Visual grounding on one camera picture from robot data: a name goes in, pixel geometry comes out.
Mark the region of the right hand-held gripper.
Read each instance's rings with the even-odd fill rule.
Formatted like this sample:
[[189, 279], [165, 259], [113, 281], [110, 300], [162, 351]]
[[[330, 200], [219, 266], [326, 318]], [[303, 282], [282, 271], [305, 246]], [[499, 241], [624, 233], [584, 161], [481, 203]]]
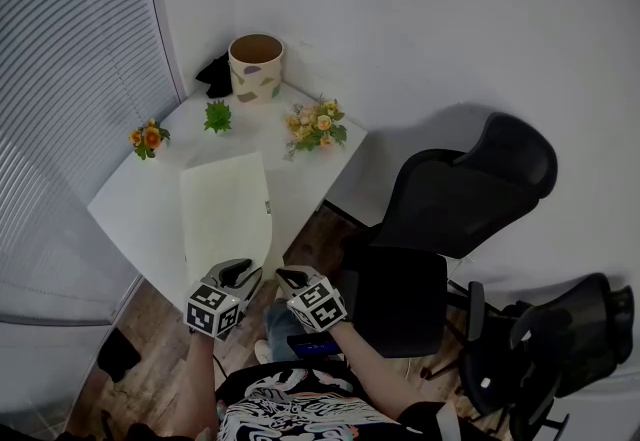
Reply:
[[339, 291], [315, 268], [281, 267], [275, 271], [275, 277], [283, 296], [289, 300], [288, 309], [306, 328], [324, 332], [346, 319], [347, 311]]

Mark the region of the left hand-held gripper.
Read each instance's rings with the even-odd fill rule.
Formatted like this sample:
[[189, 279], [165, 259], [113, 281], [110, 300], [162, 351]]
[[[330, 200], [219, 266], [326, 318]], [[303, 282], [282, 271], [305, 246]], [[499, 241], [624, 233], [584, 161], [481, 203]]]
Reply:
[[211, 338], [225, 340], [242, 320], [257, 289], [263, 269], [250, 274], [251, 259], [232, 259], [214, 265], [189, 291], [185, 324]]

